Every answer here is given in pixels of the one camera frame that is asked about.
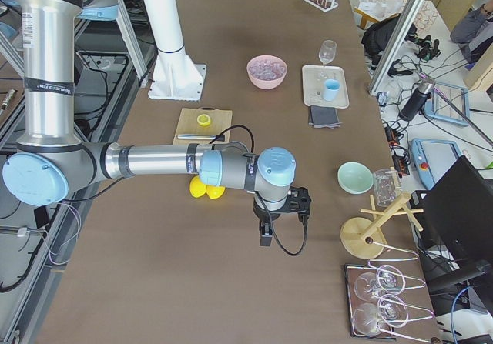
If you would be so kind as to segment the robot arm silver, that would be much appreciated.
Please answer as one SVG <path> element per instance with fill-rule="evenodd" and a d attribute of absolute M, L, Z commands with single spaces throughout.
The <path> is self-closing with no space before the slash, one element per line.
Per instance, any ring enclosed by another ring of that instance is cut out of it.
<path fill-rule="evenodd" d="M 260 244 L 276 239 L 275 220 L 310 217 L 310 196 L 293 186 L 296 161 L 286 149 L 259 155 L 237 142 L 122 146 L 84 142 L 74 133 L 74 21 L 114 19 L 117 0 L 16 0 L 22 9 L 25 132 L 4 164 L 7 189 L 29 205 L 49 205 L 106 179 L 197 174 L 212 186 L 253 194 Z"/>

